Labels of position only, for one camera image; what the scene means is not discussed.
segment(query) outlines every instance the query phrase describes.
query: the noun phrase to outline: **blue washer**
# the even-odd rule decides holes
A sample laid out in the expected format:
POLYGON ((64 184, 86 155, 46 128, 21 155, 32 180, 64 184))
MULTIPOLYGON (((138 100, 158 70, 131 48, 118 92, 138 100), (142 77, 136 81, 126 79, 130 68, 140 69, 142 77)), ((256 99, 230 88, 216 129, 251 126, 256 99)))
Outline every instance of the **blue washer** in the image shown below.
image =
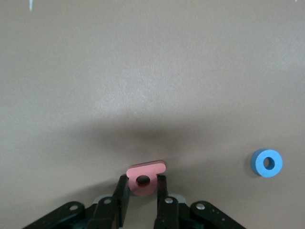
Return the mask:
POLYGON ((259 149, 255 151, 251 158, 251 167, 255 173, 262 177, 273 177, 278 174, 283 167, 281 155, 272 149, 259 149), (269 165, 264 166, 264 160, 269 159, 269 165))

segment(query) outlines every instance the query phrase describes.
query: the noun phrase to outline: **gray surface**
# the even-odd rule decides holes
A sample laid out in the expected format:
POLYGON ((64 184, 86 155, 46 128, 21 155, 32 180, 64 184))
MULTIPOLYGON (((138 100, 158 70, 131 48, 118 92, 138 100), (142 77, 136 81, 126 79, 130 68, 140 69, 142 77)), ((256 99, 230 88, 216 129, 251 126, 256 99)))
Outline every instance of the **gray surface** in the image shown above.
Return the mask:
MULTIPOLYGON (((0 107, 2 229, 160 159, 188 203, 304 228, 303 0, 2 0, 0 107), (250 169, 261 147, 273 178, 250 169)), ((132 197, 124 228, 153 228, 155 205, 132 197)))

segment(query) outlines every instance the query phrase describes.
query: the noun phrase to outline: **pink object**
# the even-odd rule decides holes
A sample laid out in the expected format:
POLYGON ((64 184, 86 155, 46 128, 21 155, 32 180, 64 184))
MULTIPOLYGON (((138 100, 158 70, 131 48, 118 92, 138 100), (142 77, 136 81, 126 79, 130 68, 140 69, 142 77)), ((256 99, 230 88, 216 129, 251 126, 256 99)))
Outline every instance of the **pink object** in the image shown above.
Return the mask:
POLYGON ((166 166, 163 161, 152 161, 131 166, 126 172, 126 175, 129 178, 129 189, 135 195, 148 196, 157 189, 157 174, 164 173, 165 171, 166 166), (139 184, 137 178, 140 176, 147 176, 150 179, 150 182, 139 184))

